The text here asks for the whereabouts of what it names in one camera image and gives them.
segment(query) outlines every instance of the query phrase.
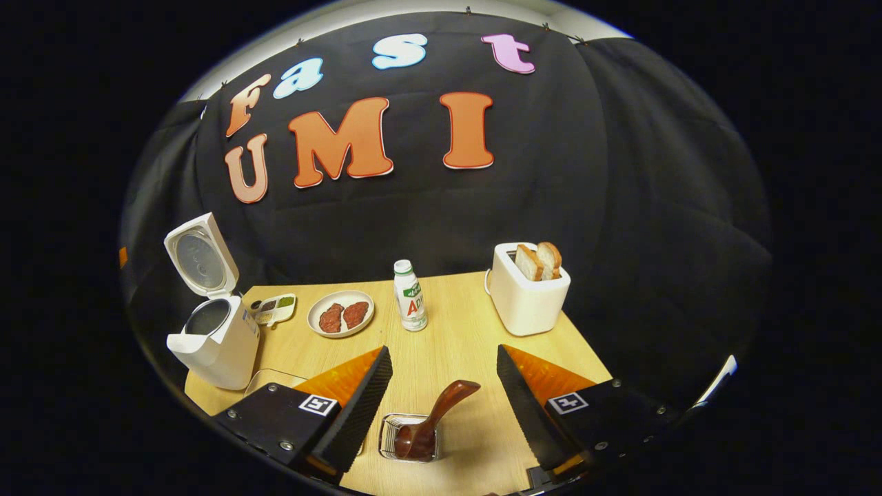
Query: pink letter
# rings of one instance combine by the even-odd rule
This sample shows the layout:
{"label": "pink letter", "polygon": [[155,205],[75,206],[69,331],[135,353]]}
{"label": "pink letter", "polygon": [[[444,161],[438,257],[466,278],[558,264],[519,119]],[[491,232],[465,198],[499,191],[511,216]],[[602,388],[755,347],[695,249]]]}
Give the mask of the pink letter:
{"label": "pink letter", "polygon": [[493,47],[493,57],[503,69],[519,74],[529,74],[536,70],[536,66],[520,60],[518,50],[530,51],[524,43],[518,43],[510,34],[491,34],[483,36],[481,41],[489,43]]}
{"label": "pink letter", "polygon": [[242,147],[235,147],[227,152],[223,160],[229,170],[229,182],[233,186],[235,197],[242,203],[260,201],[266,194],[266,161],[264,160],[264,144],[266,134],[261,133],[248,140],[251,150],[251,161],[254,164],[254,184],[248,186],[242,175]]}

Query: bread slice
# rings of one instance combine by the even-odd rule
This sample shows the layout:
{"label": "bread slice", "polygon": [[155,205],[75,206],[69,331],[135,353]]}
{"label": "bread slice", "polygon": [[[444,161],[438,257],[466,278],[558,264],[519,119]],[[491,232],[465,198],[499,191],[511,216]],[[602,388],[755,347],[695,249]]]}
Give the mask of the bread slice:
{"label": "bread slice", "polygon": [[514,253],[514,265],[518,266],[528,281],[542,280],[542,261],[533,250],[523,244],[519,244],[518,250]]}
{"label": "bread slice", "polygon": [[560,264],[563,258],[557,247],[548,241],[543,241],[536,246],[536,257],[542,262],[542,280],[550,281],[560,277]]}

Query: light blue letter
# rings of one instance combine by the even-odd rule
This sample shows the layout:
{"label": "light blue letter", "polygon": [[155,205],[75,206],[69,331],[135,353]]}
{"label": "light blue letter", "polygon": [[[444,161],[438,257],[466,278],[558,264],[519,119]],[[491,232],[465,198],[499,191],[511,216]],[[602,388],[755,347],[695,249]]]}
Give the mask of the light blue letter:
{"label": "light blue letter", "polygon": [[416,64],[426,57],[426,50],[422,47],[428,42],[422,34],[397,34],[383,38],[374,45],[374,53],[379,56],[375,56],[372,63],[380,71]]}
{"label": "light blue letter", "polygon": [[279,100],[295,91],[303,91],[315,86],[322,80],[322,74],[318,70],[322,68],[322,59],[315,57],[295,65],[281,75],[281,82],[273,91],[273,96]]}

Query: bottle cap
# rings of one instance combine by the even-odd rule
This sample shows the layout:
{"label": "bottle cap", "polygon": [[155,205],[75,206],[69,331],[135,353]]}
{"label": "bottle cap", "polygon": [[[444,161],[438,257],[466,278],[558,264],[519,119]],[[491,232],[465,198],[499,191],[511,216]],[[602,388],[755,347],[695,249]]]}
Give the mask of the bottle cap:
{"label": "bottle cap", "polygon": [[407,275],[414,272],[413,266],[410,265],[410,260],[406,259],[395,262],[393,269],[397,275]]}

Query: white plate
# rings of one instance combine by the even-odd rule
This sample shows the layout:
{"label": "white plate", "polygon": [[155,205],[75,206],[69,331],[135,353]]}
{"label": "white plate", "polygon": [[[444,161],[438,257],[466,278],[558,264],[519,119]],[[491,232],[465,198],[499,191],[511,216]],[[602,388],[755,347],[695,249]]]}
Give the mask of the white plate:
{"label": "white plate", "polygon": [[[360,301],[368,302],[368,311],[364,314],[364,320],[362,323],[349,328],[346,325],[346,321],[343,319],[342,312],[340,313],[340,331],[336,334],[326,333],[322,330],[321,327],[318,326],[318,320],[322,316],[322,313],[328,308],[331,308],[332,304],[339,303],[343,305],[343,308],[350,306],[351,304],[356,304]],[[310,312],[306,314],[306,322],[310,325],[310,328],[318,334],[323,335],[324,337],[329,337],[333,339],[350,336],[352,334],[357,333],[358,331],[364,329],[365,326],[368,325],[370,319],[374,316],[374,300],[371,299],[366,293],[361,291],[356,291],[354,289],[349,289],[346,291],[337,291],[336,293],[331,293],[330,295],[318,300],[316,304],[310,308]]]}

